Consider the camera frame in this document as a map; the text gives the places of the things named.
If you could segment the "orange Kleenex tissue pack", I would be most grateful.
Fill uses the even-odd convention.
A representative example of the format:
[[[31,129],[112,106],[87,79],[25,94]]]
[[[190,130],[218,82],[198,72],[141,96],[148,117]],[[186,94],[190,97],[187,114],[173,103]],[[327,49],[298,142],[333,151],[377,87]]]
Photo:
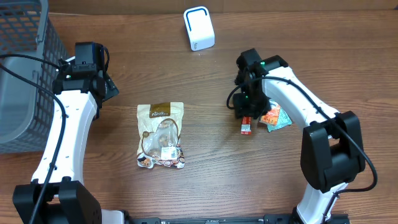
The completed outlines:
[[[260,118],[260,122],[271,126],[276,126],[279,120],[280,105],[271,106],[271,109]]]

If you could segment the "brown white snack bag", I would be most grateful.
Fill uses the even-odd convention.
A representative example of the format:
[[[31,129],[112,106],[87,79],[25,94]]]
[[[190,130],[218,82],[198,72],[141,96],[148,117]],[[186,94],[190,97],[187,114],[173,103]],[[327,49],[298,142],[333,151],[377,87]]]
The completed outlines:
[[[137,127],[140,141],[137,165],[148,169],[165,166],[174,169],[185,167],[181,148],[182,102],[165,102],[137,106]]]

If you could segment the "teal wet wipes pack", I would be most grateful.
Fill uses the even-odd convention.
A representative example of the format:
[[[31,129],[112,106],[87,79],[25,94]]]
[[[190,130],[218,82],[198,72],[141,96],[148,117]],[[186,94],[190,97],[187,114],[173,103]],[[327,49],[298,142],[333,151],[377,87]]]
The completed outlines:
[[[275,106],[275,105],[280,105],[274,100],[269,100],[270,106]],[[277,122],[276,126],[271,126],[267,124],[267,129],[269,132],[282,129],[286,126],[290,126],[292,124],[292,120],[288,116],[288,114],[285,112],[285,110],[280,107],[280,114],[279,114],[279,120]]]

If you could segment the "red snack stick packet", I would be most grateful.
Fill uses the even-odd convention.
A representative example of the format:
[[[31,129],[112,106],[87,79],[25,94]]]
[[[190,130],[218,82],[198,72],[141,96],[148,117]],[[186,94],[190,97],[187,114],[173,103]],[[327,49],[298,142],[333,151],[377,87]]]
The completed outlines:
[[[244,116],[241,123],[241,134],[250,135],[251,133],[251,118]]]

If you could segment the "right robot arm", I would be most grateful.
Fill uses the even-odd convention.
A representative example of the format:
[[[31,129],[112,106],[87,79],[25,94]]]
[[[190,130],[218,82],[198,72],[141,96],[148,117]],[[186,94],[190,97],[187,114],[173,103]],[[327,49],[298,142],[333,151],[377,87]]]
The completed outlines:
[[[275,55],[262,59],[255,49],[236,60],[236,88],[227,99],[236,118],[258,119],[278,103],[302,131],[300,167],[308,185],[291,215],[267,215],[267,223],[349,223],[333,215],[337,193],[365,168],[358,117],[340,113],[305,87],[289,64]]]

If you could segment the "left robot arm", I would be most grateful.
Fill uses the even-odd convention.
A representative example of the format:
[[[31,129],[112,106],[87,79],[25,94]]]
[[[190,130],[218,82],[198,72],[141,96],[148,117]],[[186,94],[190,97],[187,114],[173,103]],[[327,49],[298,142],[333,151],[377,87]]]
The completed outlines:
[[[79,42],[75,56],[60,60],[47,94],[54,114],[44,154],[29,184],[15,187],[12,201],[24,223],[128,223],[128,214],[104,210],[83,184],[88,132],[104,101],[119,91],[109,77],[109,52]]]

